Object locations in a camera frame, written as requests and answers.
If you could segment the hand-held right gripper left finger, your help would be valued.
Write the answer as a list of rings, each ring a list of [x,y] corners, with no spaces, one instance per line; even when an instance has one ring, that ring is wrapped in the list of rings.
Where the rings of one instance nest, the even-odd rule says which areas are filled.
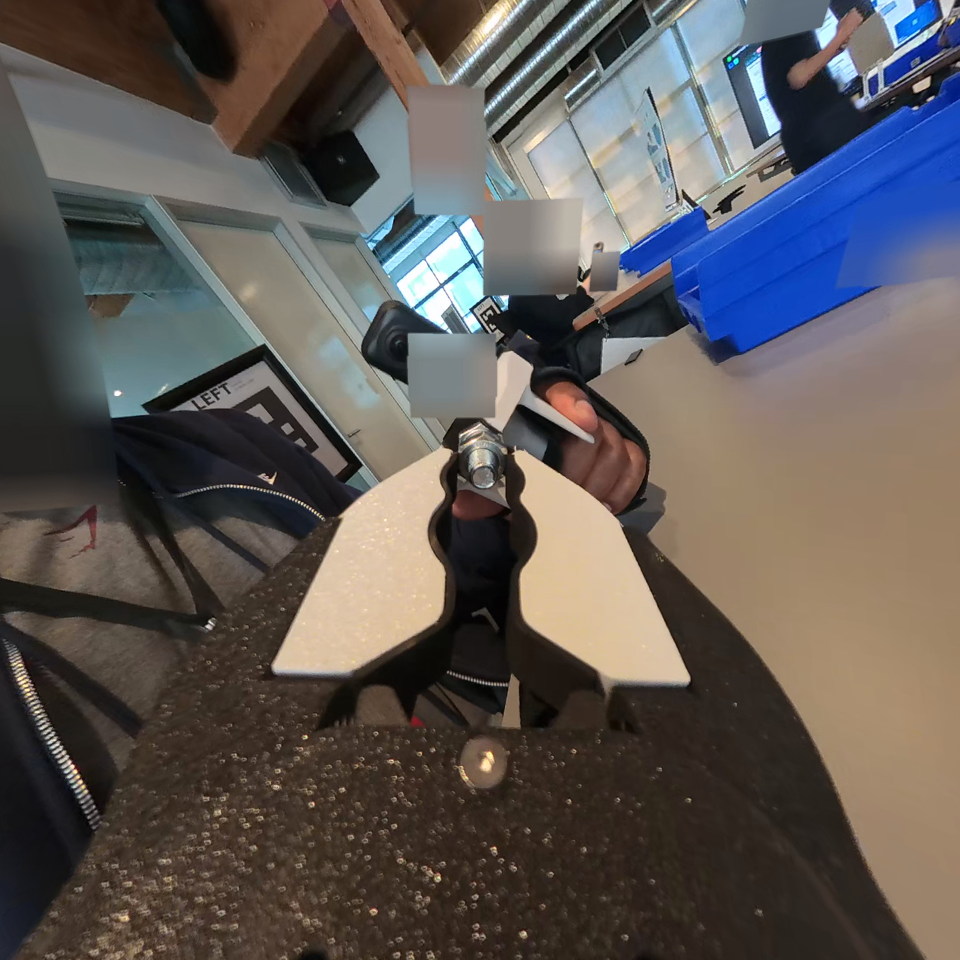
[[[440,448],[363,494],[340,518],[271,663],[279,678],[372,679],[446,639],[455,586],[437,525],[453,452]]]

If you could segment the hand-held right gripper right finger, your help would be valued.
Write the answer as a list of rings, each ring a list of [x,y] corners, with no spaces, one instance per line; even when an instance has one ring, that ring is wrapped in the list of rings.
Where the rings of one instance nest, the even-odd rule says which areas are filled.
[[[511,672],[528,688],[686,688],[690,671],[619,520],[532,455],[507,470]]]

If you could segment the silver hex bolt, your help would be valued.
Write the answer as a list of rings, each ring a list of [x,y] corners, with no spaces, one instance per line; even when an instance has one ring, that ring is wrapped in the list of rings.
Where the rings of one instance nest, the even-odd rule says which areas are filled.
[[[474,486],[474,488],[477,489],[478,491],[490,490],[495,488],[498,485],[499,481],[502,479],[503,474],[505,472],[506,462],[509,456],[508,455],[506,457],[503,468],[501,471],[498,471],[498,473],[487,473],[486,471],[483,471],[483,472],[476,472],[468,476],[462,471],[462,467],[460,465],[459,451],[462,450],[462,448],[465,447],[468,443],[474,442],[476,440],[480,440],[481,438],[483,438],[484,440],[489,439],[491,441],[499,443],[508,449],[508,447],[503,441],[501,434],[498,431],[496,431],[493,427],[488,426],[483,421],[475,421],[474,424],[460,431],[458,436],[458,448],[457,448],[459,478],[463,482],[467,482],[468,484]]]

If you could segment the person's left hand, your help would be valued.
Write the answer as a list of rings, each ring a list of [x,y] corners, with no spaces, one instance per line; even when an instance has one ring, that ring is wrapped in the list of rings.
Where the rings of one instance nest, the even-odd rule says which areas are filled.
[[[622,428],[612,409],[603,406],[599,397],[568,379],[542,379],[534,392],[592,438],[592,442],[586,442],[564,433],[551,440],[546,464],[616,516],[635,507],[649,474],[645,439]]]

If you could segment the wooden office desk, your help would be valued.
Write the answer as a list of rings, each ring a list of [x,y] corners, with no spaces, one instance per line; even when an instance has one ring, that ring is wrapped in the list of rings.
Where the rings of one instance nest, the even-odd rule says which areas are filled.
[[[671,261],[666,260],[653,270],[643,273],[635,282],[623,290],[599,294],[593,305],[582,311],[573,320],[572,329],[575,331],[583,330],[595,322],[600,322],[618,309],[630,306],[638,298],[648,299],[650,296],[662,292],[672,282]]]

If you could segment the black framed printed board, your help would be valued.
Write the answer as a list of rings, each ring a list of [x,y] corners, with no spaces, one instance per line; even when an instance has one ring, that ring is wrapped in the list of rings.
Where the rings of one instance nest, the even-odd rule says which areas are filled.
[[[320,405],[266,344],[163,391],[143,408],[148,413],[240,411],[304,449],[342,481],[363,468]]]

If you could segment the person's navy zip jacket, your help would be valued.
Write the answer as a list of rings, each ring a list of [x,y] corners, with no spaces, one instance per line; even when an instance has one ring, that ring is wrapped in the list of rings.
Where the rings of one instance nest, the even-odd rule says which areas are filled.
[[[330,519],[359,497],[306,450],[249,414],[145,414],[116,418],[112,427],[115,492],[103,501],[57,509],[105,504],[128,480],[167,491],[200,481],[253,481],[263,474],[269,475],[270,492],[351,495]],[[2,613],[15,600],[13,584],[2,579]],[[226,614],[190,646],[170,678]],[[54,678],[44,668],[56,665],[54,654],[42,654],[29,640],[11,643],[12,628],[2,621],[1,628],[2,957],[9,957],[83,859],[124,768],[109,769],[104,750],[66,749],[46,710],[56,705]]]

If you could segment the grey framed glass partition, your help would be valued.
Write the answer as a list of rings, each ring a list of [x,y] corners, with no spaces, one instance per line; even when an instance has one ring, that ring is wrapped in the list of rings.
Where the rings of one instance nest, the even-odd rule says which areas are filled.
[[[142,207],[59,199],[113,417],[257,346],[343,435],[381,412],[378,379],[275,230],[168,213],[156,231]]]

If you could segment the blue plastic bin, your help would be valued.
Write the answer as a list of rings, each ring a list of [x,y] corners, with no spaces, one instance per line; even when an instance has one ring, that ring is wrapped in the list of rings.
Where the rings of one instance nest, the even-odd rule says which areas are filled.
[[[707,236],[708,222],[706,211],[701,206],[693,207],[624,250],[619,257],[619,269],[638,275],[654,271]]]
[[[792,178],[672,259],[714,363],[884,286],[958,278],[958,78]]]

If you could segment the printed banner stand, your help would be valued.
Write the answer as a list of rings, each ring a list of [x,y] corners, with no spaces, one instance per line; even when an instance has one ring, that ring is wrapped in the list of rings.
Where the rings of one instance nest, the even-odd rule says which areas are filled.
[[[640,96],[634,119],[654,171],[663,209],[666,213],[672,213],[681,205],[681,192],[670,157],[664,125],[650,86],[647,86]]]

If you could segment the black round ceiling fixture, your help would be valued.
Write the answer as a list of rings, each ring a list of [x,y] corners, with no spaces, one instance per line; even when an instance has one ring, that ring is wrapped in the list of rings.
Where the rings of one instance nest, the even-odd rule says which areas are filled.
[[[186,59],[201,76],[230,82],[235,75],[234,48],[205,1],[154,1]]]

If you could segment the beige and black device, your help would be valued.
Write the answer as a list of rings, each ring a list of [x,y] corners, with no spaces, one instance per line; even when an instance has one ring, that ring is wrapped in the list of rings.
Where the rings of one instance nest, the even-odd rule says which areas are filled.
[[[851,35],[846,52],[861,82],[861,98],[870,102],[883,89],[883,70],[895,50],[891,33],[881,14],[874,11]]]

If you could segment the black wall speaker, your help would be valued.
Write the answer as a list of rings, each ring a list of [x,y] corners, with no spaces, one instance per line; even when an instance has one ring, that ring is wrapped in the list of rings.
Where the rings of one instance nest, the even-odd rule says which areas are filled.
[[[302,163],[322,196],[344,207],[355,204],[379,180],[377,168],[351,129],[318,139],[304,151]]]

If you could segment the light wooden post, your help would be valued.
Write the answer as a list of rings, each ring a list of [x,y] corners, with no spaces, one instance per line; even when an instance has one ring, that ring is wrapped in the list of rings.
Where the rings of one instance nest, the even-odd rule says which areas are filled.
[[[409,111],[409,91],[429,86],[429,80],[401,29],[381,1],[342,1],[342,6],[403,108]]]

